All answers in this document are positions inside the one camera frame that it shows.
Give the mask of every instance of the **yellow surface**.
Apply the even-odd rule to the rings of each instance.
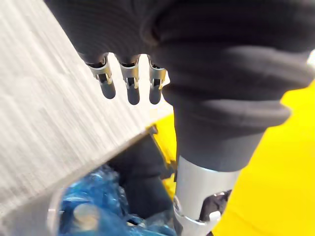
[[[315,236],[315,83],[288,92],[282,103],[292,116],[263,136],[215,236]],[[173,117],[159,121],[157,129],[157,143],[174,160]]]

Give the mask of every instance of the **metal bracket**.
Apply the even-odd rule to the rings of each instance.
[[[149,78],[150,78],[150,88],[154,87],[154,80],[160,80],[158,89],[162,89],[162,84],[165,81],[166,70],[164,68],[156,68],[153,66],[151,60],[149,59]]]
[[[91,72],[93,73],[94,77],[101,83],[103,84],[104,82],[101,81],[99,75],[103,75],[105,74],[106,76],[106,83],[107,84],[111,84],[113,82],[112,79],[112,71],[110,69],[109,63],[106,59],[106,64],[100,68],[94,68],[88,65],[88,67],[90,68]]]
[[[128,79],[133,78],[134,79],[134,88],[137,89],[139,87],[139,64],[138,60],[134,66],[123,66],[120,64],[120,69],[122,71],[123,80],[126,84],[127,89],[129,89],[129,83]]]

